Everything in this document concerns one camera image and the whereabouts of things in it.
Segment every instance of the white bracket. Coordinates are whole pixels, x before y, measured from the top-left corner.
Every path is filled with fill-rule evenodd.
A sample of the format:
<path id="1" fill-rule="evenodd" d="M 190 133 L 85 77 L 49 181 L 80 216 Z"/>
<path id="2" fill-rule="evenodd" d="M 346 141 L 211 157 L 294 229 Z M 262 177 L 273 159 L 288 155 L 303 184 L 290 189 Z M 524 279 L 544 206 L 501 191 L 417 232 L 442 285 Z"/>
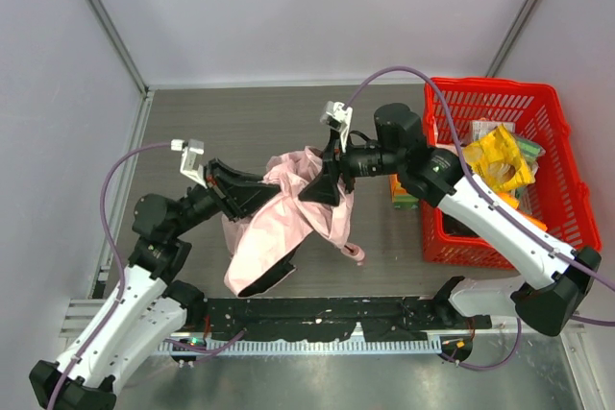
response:
<path id="1" fill-rule="evenodd" d="M 492 280 L 465 278 L 451 292 L 449 303 L 464 317 L 517 317 L 510 295 L 519 290 L 524 282 L 520 276 Z"/>
<path id="2" fill-rule="evenodd" d="M 539 229 L 520 215 L 517 210 L 497 198 L 478 175 L 474 175 L 473 179 L 486 194 L 493 195 L 496 203 L 488 204 L 464 177 L 455 184 L 456 193 L 446 194 L 438 208 L 489 242 L 495 250 L 510 261 L 533 289 L 540 290 L 554 283 L 553 274 L 564 274 L 569 264 L 551 257 L 549 252 L 500 214 L 496 207 L 501 207 L 508 214 L 516 217 L 524 223 L 529 232 L 560 252 L 569 254 L 571 259 L 574 258 L 574 248 Z"/>
<path id="3" fill-rule="evenodd" d="M 147 307 L 164 292 L 167 286 L 160 278 L 151 279 L 151 273 L 138 266 L 125 268 L 124 274 L 126 290 L 121 303 L 68 376 L 71 379 L 81 376 L 85 386 L 92 388 L 100 386 L 106 377 L 105 372 L 108 365 L 113 362 L 113 355 L 118 344 L 126 338 L 126 335 L 133 329 L 135 321 L 141 318 Z M 66 370 L 81 344 L 107 315 L 117 294 L 118 288 L 116 287 L 79 338 L 60 354 L 57 359 L 60 372 Z"/>
<path id="4" fill-rule="evenodd" d="M 205 153 L 205 144 L 203 141 L 197 139 L 190 139 L 187 143 L 182 141 L 182 143 L 182 164 L 180 165 L 180 173 L 197 184 L 207 187 L 203 175 L 203 165 L 201 163 L 203 154 Z"/>
<path id="5" fill-rule="evenodd" d="M 348 135 L 350 134 L 350 123 L 353 118 L 353 109 L 344 108 L 344 103 L 334 103 L 329 101 L 325 105 L 323 115 L 320 117 L 320 122 L 329 126 L 332 130 L 339 132 L 339 140 L 342 153 L 346 152 L 348 144 Z"/>
<path id="6" fill-rule="evenodd" d="M 110 362 L 103 364 L 102 376 L 115 376 L 116 395 L 169 333 L 182 328 L 185 319 L 186 310 L 177 301 L 159 298 L 133 323 Z"/>

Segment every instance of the snack package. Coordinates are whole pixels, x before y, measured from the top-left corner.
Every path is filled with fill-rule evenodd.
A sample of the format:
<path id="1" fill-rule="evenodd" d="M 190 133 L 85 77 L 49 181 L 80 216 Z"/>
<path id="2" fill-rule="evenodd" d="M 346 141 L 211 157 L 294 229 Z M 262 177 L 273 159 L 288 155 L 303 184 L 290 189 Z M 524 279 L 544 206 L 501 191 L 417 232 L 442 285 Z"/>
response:
<path id="1" fill-rule="evenodd" d="M 517 146 L 519 146 L 519 149 L 521 150 L 521 154 L 523 154 L 523 157 L 526 158 L 526 161 L 529 164 L 535 163 L 540 156 L 545 155 L 546 151 L 538 143 L 525 139 L 518 134 L 514 134 L 512 136 L 515 138 Z"/>
<path id="2" fill-rule="evenodd" d="M 515 138 L 504 125 L 468 145 L 463 154 L 472 170 L 495 192 L 507 192 L 535 181 Z"/>
<path id="3" fill-rule="evenodd" d="M 470 129 L 470 139 L 468 140 L 468 144 L 473 143 L 475 141 L 480 140 L 481 138 L 487 136 L 494 130 L 496 130 L 500 125 L 504 125 L 505 128 L 511 132 L 515 133 L 515 123 L 514 122 L 498 122 L 496 120 L 473 120 L 472 127 Z"/>
<path id="4" fill-rule="evenodd" d="M 419 207 L 419 200 L 402 188 L 397 175 L 391 175 L 389 182 L 391 184 L 391 200 L 395 208 L 413 209 Z"/>

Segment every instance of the metal frame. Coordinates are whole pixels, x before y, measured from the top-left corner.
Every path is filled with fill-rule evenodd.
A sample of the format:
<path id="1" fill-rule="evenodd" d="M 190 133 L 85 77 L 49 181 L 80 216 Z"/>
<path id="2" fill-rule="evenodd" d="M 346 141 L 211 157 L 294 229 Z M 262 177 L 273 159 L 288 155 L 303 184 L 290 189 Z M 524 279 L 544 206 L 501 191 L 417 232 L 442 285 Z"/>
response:
<path id="1" fill-rule="evenodd" d="M 600 389 L 596 370 L 587 355 L 584 334 L 585 326 L 581 326 L 576 331 L 566 329 L 560 336 L 561 342 L 566 351 L 566 358 L 577 384 L 583 407 L 592 410 L 607 410 L 609 407 L 606 404 L 606 397 Z"/>
<path id="2" fill-rule="evenodd" d="M 200 338 L 202 332 L 176 333 L 175 340 L 185 338 Z M 225 341 L 208 339 L 209 349 L 218 349 L 226 345 Z M 162 343 L 151 356 L 169 355 L 194 356 L 194 352 L 174 350 L 172 345 Z M 442 342 L 439 335 L 429 335 L 426 340 L 414 341 L 374 341 L 366 342 L 363 329 L 357 324 L 355 330 L 346 341 L 330 341 L 328 343 L 309 343 L 306 340 L 288 342 L 277 341 L 240 341 L 224 350 L 220 355 L 226 356 L 286 356 L 286 355 L 368 355 L 368 354 L 439 354 L 442 352 Z"/>
<path id="3" fill-rule="evenodd" d="M 141 145 L 143 141 L 143 135 L 145 135 L 145 127 L 147 126 L 147 119 L 150 115 L 152 108 L 152 100 L 154 99 L 154 92 L 149 91 L 138 109 L 138 113 L 133 123 L 131 133 L 133 134 L 128 146 L 128 151 L 135 149 Z M 113 203 L 110 207 L 109 213 L 109 229 L 113 238 L 117 239 L 119 229 L 122 224 L 122 218 L 124 216 L 124 210 L 126 203 L 128 202 L 128 194 L 133 183 L 133 176 L 135 175 L 136 162 L 138 156 L 133 156 L 124 162 L 124 165 L 120 167 L 119 182 L 117 186 L 117 193 L 113 197 Z M 98 252 L 98 264 L 96 266 L 96 277 L 92 281 L 89 295 L 92 297 L 97 284 L 105 284 L 109 277 L 109 271 L 111 270 L 111 249 L 106 239 L 101 242 L 101 247 Z"/>
<path id="4" fill-rule="evenodd" d="M 531 17 L 531 14 L 534 12 L 539 2 L 540 0 L 524 1 L 523 5 L 521 6 L 521 9 L 517 13 L 517 16 L 512 22 L 512 25 L 510 25 L 510 28 L 508 29 L 508 32 L 504 37 L 504 40 L 500 45 L 500 48 L 498 49 L 498 53 L 496 53 L 496 56 L 489 65 L 489 69 L 486 72 L 486 77 L 495 77 L 498 74 L 500 68 L 502 67 L 502 65 L 508 58 L 508 55 L 512 51 L 512 47 L 514 47 L 515 42 L 528 24 L 529 18 Z"/>
<path id="5" fill-rule="evenodd" d="M 297 87 L 297 86 L 357 86 L 364 79 L 333 79 L 330 81 L 253 81 L 253 82 L 216 82 L 209 84 L 151 84 L 150 90 L 203 90 L 217 88 L 269 88 L 275 87 Z M 381 77 L 370 85 L 423 85 L 424 82 L 419 77 L 400 76 L 400 77 Z"/>
<path id="6" fill-rule="evenodd" d="M 107 34 L 111 45 L 126 66 L 126 70 L 133 78 L 133 81 L 135 82 L 138 91 L 141 92 L 143 96 L 145 96 L 148 91 L 147 84 L 143 81 L 141 74 L 136 68 L 136 64 L 133 61 L 133 58 L 128 51 L 128 48 L 124 44 L 122 37 L 117 32 L 117 29 L 115 28 L 115 25 L 113 24 L 113 21 L 111 20 L 111 17 L 109 16 L 109 13 L 107 12 L 107 9 L 105 8 L 105 5 L 103 4 L 102 0 L 87 0 L 87 2 L 92 8 L 96 19 L 105 31 L 105 34 Z"/>

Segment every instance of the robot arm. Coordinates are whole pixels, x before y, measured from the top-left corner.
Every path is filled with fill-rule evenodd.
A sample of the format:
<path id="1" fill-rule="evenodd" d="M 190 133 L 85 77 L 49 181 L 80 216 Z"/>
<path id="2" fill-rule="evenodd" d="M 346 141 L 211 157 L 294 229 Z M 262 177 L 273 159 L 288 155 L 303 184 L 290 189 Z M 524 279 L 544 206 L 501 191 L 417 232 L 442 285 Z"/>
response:
<path id="1" fill-rule="evenodd" d="M 81 360 L 68 374 L 56 410 L 103 410 L 114 406 L 128 378 L 165 338 L 182 326 L 194 328 L 207 315 L 204 294 L 175 280 L 191 245 L 179 239 L 218 212 L 230 220 L 255 213 L 280 189 L 262 177 L 237 172 L 218 159 L 199 163 L 203 145 L 174 142 L 182 150 L 181 172 L 197 182 L 178 201 L 148 194 L 135 206 L 139 238 L 124 269 L 122 300 Z M 30 373 L 38 403 L 46 408 L 62 373 L 81 344 L 100 328 L 119 293 L 116 286 L 88 327 L 56 363 L 39 361 Z"/>
<path id="2" fill-rule="evenodd" d="M 520 273 L 519 277 L 482 281 L 455 277 L 436 296 L 441 302 L 439 315 L 445 320 L 459 315 L 518 316 L 543 334 L 558 335 L 589 292 L 592 278 L 537 245 L 495 207 L 524 223 L 554 253 L 570 256 L 593 271 L 600 265 L 600 255 L 591 248 L 575 250 L 497 197 L 493 204 L 488 203 L 463 175 L 459 157 L 428 145 L 420 117 L 406 105 L 380 107 L 374 114 L 378 139 L 367 138 L 361 146 L 341 142 L 350 117 L 342 106 L 335 103 L 326 108 L 323 120 L 332 130 L 323 154 L 323 172 L 302 191 L 302 200 L 337 205 L 340 177 L 352 191 L 355 178 L 398 174 L 408 193 L 468 226 Z M 473 179 L 483 195 L 495 196 L 480 177 Z"/>

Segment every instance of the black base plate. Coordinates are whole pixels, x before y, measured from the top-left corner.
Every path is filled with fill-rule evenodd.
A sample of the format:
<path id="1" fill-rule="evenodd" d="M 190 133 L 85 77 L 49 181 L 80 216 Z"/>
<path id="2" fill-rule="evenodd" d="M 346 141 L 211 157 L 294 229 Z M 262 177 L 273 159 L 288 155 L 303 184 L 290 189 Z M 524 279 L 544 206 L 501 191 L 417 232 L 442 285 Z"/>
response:
<path id="1" fill-rule="evenodd" d="M 212 338 L 222 341 L 240 330 L 247 341 L 343 341 L 357 323 L 368 342 L 425 340 L 425 330 L 467 328 L 461 317 L 445 326 L 435 302 L 418 297 L 209 299 L 208 305 Z M 477 316 L 474 326 L 491 328 L 491 319 Z"/>

